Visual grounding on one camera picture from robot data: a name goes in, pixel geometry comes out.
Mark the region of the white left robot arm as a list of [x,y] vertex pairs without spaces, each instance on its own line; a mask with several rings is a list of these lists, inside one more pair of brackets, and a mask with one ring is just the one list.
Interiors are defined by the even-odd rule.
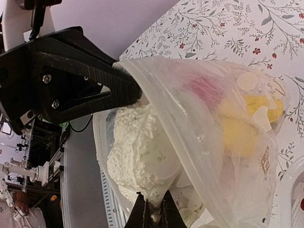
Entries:
[[56,31],[58,0],[6,0],[0,15],[0,112],[15,134],[136,103],[142,90],[80,26]]

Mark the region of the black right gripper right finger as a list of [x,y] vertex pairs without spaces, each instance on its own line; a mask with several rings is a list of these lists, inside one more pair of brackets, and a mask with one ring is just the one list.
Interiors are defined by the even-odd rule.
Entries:
[[169,190],[166,191],[161,203],[161,227],[187,228]]

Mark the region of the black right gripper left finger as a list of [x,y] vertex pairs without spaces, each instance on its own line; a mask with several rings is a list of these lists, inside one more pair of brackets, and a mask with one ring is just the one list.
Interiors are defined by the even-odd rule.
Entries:
[[151,213],[148,201],[141,192],[137,192],[137,199],[124,228],[149,228],[151,226]]

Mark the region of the white plastic basket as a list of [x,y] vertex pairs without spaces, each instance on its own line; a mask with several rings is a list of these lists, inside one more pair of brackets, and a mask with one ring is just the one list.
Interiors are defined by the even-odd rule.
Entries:
[[304,226],[304,158],[298,158],[278,184],[278,226]]

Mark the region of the clear zip top bag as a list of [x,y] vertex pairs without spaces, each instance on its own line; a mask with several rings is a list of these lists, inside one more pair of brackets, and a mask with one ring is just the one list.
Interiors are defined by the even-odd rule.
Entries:
[[[267,228],[276,190],[276,135],[284,115],[270,123],[265,106],[253,116],[248,111],[259,130],[254,153],[245,158],[229,155],[224,149],[217,113],[220,104],[209,109],[184,86],[189,75],[210,75],[222,81],[223,99],[238,102],[247,110],[243,95],[266,96],[271,109],[276,107],[274,100],[280,99],[286,112],[289,94],[284,83],[279,83],[279,90],[275,91],[271,75],[227,61],[146,57],[115,63],[114,68],[129,74],[142,89],[143,95],[135,104],[152,105],[181,162],[181,171],[173,185],[189,199],[185,208],[179,209],[175,203],[186,226],[190,227],[208,211],[213,220],[205,222],[204,227]],[[117,109],[94,114],[93,130],[100,169],[129,214],[135,203],[120,193],[107,170],[114,141],[107,117]],[[174,199],[175,190],[168,190]]]

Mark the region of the yellow corn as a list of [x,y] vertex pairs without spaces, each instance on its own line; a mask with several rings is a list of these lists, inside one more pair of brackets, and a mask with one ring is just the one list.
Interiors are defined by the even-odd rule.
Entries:
[[244,106],[223,99],[217,109],[223,130],[225,152],[229,155],[250,157],[255,150],[259,130]]
[[253,116],[257,110],[265,106],[267,110],[267,118],[270,123],[276,122],[280,117],[285,114],[283,101],[280,99],[275,99],[275,108],[270,108],[270,101],[266,96],[261,95],[243,95],[245,100],[247,110]]

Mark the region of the red bell pepper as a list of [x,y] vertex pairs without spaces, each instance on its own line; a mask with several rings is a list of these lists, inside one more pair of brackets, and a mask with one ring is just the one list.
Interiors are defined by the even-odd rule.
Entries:
[[209,109],[215,109],[224,97],[223,83],[216,77],[206,74],[189,75],[185,89],[202,100]]

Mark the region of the white green cauliflower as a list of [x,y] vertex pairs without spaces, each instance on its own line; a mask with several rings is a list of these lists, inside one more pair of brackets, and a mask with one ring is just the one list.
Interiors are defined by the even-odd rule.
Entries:
[[157,208],[171,189],[178,208],[187,207],[189,199],[173,185],[181,171],[180,160],[152,105],[119,108],[107,121],[114,136],[107,170],[120,193],[132,204],[141,193]]

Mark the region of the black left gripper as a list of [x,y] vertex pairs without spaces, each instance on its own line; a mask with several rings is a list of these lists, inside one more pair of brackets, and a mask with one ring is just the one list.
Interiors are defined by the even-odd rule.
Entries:
[[[0,56],[0,111],[16,134],[33,117],[53,124],[135,104],[142,96],[136,81],[114,69],[115,60],[70,27],[23,43]],[[76,76],[110,91],[75,97]]]

